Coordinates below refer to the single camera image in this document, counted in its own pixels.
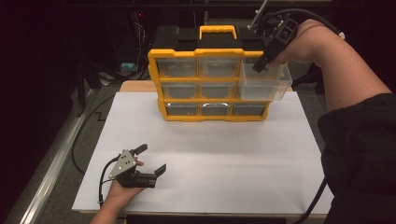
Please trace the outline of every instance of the dark background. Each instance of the dark background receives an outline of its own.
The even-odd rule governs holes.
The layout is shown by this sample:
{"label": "dark background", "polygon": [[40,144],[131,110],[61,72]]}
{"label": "dark background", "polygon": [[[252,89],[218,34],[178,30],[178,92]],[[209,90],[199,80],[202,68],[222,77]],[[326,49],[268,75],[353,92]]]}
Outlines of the dark background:
{"label": "dark background", "polygon": [[[1,210],[0,222],[18,200],[35,168],[68,116],[70,92],[78,83],[78,71],[92,88],[100,88],[97,73],[119,71],[120,63],[136,63],[138,35],[134,23],[144,27],[147,53],[159,25],[193,27],[190,8],[144,8],[135,11],[66,7],[95,6],[117,1],[14,0],[0,3],[0,110],[1,110]],[[119,1],[152,6],[163,1]],[[193,1],[202,4],[204,1]],[[197,25],[204,9],[210,18],[252,19],[255,8],[195,8]],[[190,4],[191,1],[166,1]],[[305,5],[279,3],[266,10],[300,7],[317,12],[346,33],[347,41],[393,90],[395,17],[393,1],[334,0]]]}

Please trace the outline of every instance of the black cloth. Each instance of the black cloth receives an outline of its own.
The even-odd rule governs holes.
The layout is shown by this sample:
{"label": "black cloth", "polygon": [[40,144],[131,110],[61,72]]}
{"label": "black cloth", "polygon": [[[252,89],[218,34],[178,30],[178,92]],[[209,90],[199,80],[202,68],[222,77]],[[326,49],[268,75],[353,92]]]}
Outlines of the black cloth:
{"label": "black cloth", "polygon": [[334,195],[325,224],[396,224],[396,94],[379,94],[318,121]]}

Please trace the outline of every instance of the human arm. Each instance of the human arm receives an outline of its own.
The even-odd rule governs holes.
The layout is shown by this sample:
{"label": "human arm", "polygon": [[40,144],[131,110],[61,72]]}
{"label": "human arm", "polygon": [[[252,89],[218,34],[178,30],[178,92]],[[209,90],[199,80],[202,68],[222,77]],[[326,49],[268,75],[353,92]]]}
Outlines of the human arm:
{"label": "human arm", "polygon": [[[143,162],[137,161],[137,165],[143,165]],[[117,180],[113,180],[105,202],[91,220],[91,224],[116,223],[119,213],[143,190],[144,188],[123,188]]]}
{"label": "human arm", "polygon": [[346,41],[318,21],[300,24],[296,38],[269,66],[291,60],[321,67],[328,111],[390,92]]}

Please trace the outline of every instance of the table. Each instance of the table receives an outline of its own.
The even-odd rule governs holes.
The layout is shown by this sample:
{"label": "table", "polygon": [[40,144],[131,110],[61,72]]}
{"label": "table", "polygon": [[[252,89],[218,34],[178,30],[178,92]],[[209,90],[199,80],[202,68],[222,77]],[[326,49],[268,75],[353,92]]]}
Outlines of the table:
{"label": "table", "polygon": [[[139,170],[167,171],[126,207],[126,214],[298,217],[314,198],[323,172],[320,152],[297,93],[272,102],[265,121],[165,121],[151,81],[127,81],[116,95],[73,210],[96,212],[105,164],[143,143]],[[104,184],[104,196],[109,185]],[[323,192],[311,217],[325,217]]]}

